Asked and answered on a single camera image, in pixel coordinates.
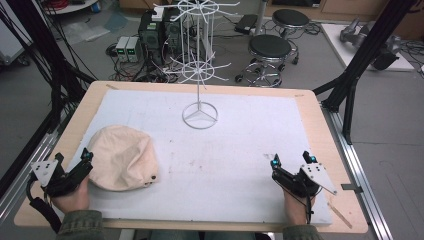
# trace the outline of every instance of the sleeve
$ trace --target sleeve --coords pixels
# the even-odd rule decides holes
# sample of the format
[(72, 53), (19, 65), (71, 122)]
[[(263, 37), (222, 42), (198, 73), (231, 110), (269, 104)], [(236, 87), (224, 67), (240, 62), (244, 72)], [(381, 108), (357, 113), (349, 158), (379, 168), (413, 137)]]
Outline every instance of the sleeve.
[(296, 225), (283, 230), (284, 240), (323, 240), (315, 226)]
[(56, 240), (74, 239), (104, 239), (102, 213), (93, 210), (67, 213)]

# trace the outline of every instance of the gray floor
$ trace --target gray floor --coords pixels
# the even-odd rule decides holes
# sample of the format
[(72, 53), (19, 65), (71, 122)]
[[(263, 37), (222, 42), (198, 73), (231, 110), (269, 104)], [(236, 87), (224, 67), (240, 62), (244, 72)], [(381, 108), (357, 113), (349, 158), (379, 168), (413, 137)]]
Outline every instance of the gray floor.
[[(80, 11), (62, 19), (64, 25), (89, 20), (90, 27), (104, 26), (110, 19), (116, 20), (110, 27), (111, 33), (93, 42), (72, 45), (90, 70), (104, 80), (114, 73), (105, 49), (120, 36), (136, 34), (138, 28), (138, 22), (133, 21), (137, 20), (137, 14), (127, 14), (128, 18), (123, 19), (113, 9), (113, 6), (104, 9), (100, 14)], [(217, 29), (220, 31), (216, 35), (239, 35), (232, 31), (233, 26), (229, 23), (220, 24)], [(215, 64), (231, 63), (217, 75), (229, 78), (229, 81), (211, 80), (208, 84), (247, 85), (245, 82), (236, 84), (234, 77), (251, 59), (247, 52), (248, 40), (248, 36), (214, 40)], [(286, 65), (281, 87), (312, 90), (343, 72), (341, 62), (322, 33), (317, 36), (304, 34), (296, 43), (301, 48), (299, 64)], [(65, 52), (63, 41), (58, 44)], [(416, 72), (366, 71), (357, 86), (352, 140), (394, 239), (424, 239), (424, 207), (421, 204), (424, 202), (421, 187), (424, 181), (421, 157), (424, 150), (423, 91), (424, 79)], [(0, 73), (0, 176), (49, 112), (49, 94), (48, 85), (34, 65), (13, 64)], [(324, 100), (327, 96), (328, 93), (324, 93), (318, 99)], [(343, 115), (343, 104), (340, 110)], [(54, 237), (50, 229), (15, 226), (16, 209), (12, 209), (0, 226), (1, 239)], [(117, 239), (118, 235), (118, 231), (108, 230), (107, 239)], [(365, 234), (323, 235), (326, 239), (375, 239), (371, 230)]]

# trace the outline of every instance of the fabric cap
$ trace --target fabric cap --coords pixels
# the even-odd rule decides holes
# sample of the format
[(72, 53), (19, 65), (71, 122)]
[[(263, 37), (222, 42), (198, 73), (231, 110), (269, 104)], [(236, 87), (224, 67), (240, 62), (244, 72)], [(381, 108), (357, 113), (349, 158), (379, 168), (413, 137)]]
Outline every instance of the fabric cap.
[(157, 181), (158, 164), (150, 136), (127, 126), (100, 129), (87, 149), (93, 152), (91, 181), (100, 188), (125, 191)]

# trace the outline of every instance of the person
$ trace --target person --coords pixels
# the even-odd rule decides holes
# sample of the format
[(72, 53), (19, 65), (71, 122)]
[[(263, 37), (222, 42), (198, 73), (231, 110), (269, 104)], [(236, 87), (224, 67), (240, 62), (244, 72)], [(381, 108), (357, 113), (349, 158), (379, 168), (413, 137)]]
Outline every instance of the person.
[[(286, 209), (286, 215), (289, 223), (288, 226), (283, 229), (284, 239), (322, 240), (323, 238), (319, 235), (315, 226), (306, 224), (305, 206), (285, 190), (284, 199), (284, 208)], [(88, 177), (81, 182), (74, 192), (66, 196), (52, 198), (52, 202), (65, 214), (62, 226), (56, 236), (56, 240), (104, 239), (101, 212), (89, 210)], [(181, 235), (182, 233), (192, 234), (193, 232), (157, 230), (152, 232), (150, 239), (170, 239), (169, 236), (172, 236), (173, 234), (175, 236), (172, 237), (172, 239), (187, 239), (184, 237), (185, 235)], [(254, 239), (253, 234), (229, 234), (241, 234), (238, 237), (232, 236), (229, 239)], [(209, 237), (208, 239), (220, 239), (220, 237), (219, 235), (216, 235)]]

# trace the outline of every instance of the person's right hand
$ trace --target person's right hand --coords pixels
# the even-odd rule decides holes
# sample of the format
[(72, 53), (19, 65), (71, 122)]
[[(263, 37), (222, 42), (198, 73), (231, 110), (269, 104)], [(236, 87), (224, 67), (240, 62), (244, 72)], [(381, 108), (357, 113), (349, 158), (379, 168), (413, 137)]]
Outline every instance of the person's right hand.
[(296, 199), (286, 189), (284, 190), (284, 208), (289, 225), (305, 225), (306, 224), (306, 198)]
[(88, 198), (88, 176), (82, 180), (74, 192), (66, 196), (52, 198), (52, 202), (65, 214), (78, 210), (87, 210), (90, 205)]

